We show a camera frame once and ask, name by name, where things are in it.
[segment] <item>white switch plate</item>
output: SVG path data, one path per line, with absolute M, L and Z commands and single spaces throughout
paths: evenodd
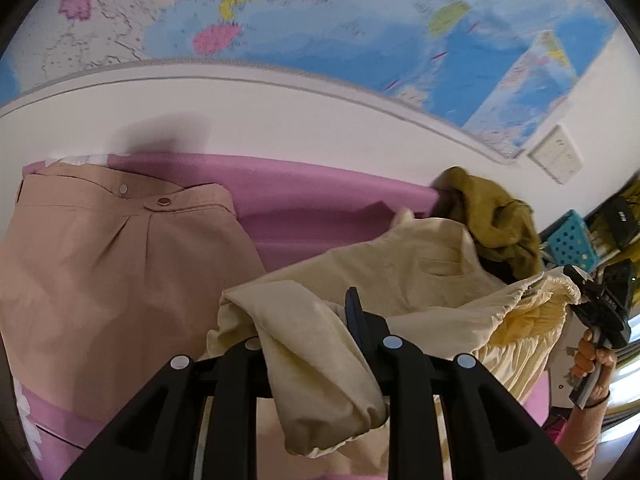
M 530 158 L 558 184 L 566 184 L 583 162 L 564 128 L 558 124 L 530 153 Z

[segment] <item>world map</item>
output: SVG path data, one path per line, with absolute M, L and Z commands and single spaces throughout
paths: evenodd
M 84 70 L 205 57 L 359 86 L 510 159 L 617 26 L 603 0 L 39 0 L 0 59 L 0 104 Z

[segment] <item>teal basket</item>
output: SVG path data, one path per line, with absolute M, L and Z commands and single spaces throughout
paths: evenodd
M 598 265 L 598 255 L 591 245 L 587 225 L 573 209 L 546 242 L 558 266 L 575 265 L 585 272 L 591 272 Z

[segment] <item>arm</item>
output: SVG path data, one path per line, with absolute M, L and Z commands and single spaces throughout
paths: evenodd
M 591 331 L 587 330 L 578 345 L 575 365 L 571 372 L 578 378 L 586 377 L 593 372 L 595 361 L 602 364 L 602 371 L 585 409 L 574 408 L 558 441 L 558 448 L 562 454 L 583 478 L 587 478 L 595 456 L 602 420 L 607 410 L 609 383 L 616 368 L 615 352 L 608 349 L 596 350 L 590 342 L 591 338 Z

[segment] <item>device handle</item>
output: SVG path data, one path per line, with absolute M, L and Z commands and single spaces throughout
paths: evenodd
M 607 345 L 607 339 L 604 337 L 604 334 L 597 326 L 592 327 L 591 332 L 593 333 L 593 338 L 591 339 L 591 341 L 594 348 L 603 348 Z M 601 371 L 602 365 L 596 361 L 595 370 L 592 373 L 588 374 L 586 377 L 581 378 L 578 385 L 569 395 L 569 399 L 571 399 L 572 403 L 578 406 L 578 408 L 580 408 L 581 410 L 583 410 L 586 406 L 587 400 L 591 396 L 591 393 L 598 382 Z

